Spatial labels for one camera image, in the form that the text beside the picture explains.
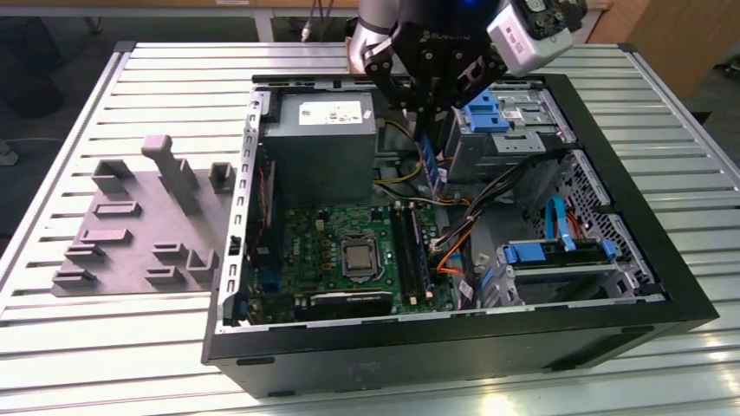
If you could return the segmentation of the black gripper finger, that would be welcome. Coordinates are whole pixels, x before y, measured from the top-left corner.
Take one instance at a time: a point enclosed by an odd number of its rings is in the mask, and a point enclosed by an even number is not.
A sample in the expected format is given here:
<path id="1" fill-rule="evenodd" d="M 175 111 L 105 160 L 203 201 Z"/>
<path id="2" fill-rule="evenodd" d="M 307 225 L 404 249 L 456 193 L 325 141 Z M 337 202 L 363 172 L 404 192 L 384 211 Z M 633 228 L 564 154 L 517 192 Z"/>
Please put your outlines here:
<path id="1" fill-rule="evenodd" d="M 432 42 L 432 123 L 461 108 L 505 74 L 507 65 L 491 41 Z"/>
<path id="2" fill-rule="evenodd" d="M 369 45 L 361 53 L 365 75 L 387 97 L 391 107 L 405 112 L 413 130 L 423 130 L 429 116 L 427 96 L 411 75 L 405 78 L 393 75 L 395 56 L 391 41 Z"/>

